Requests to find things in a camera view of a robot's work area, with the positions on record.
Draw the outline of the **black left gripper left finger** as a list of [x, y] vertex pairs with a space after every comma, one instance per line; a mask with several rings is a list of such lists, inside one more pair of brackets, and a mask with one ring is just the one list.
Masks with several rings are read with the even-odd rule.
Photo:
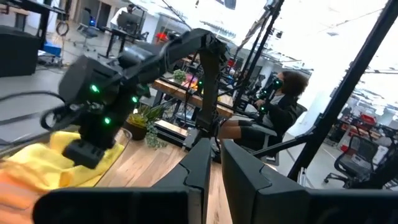
[[153, 188], [162, 189], [161, 223], [205, 223], [210, 186], [211, 144], [200, 139], [191, 151]]

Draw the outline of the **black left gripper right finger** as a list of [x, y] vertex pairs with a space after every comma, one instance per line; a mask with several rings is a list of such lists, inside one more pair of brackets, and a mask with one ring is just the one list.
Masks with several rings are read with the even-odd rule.
[[300, 224], [309, 193], [233, 141], [223, 141], [223, 182], [234, 224]]

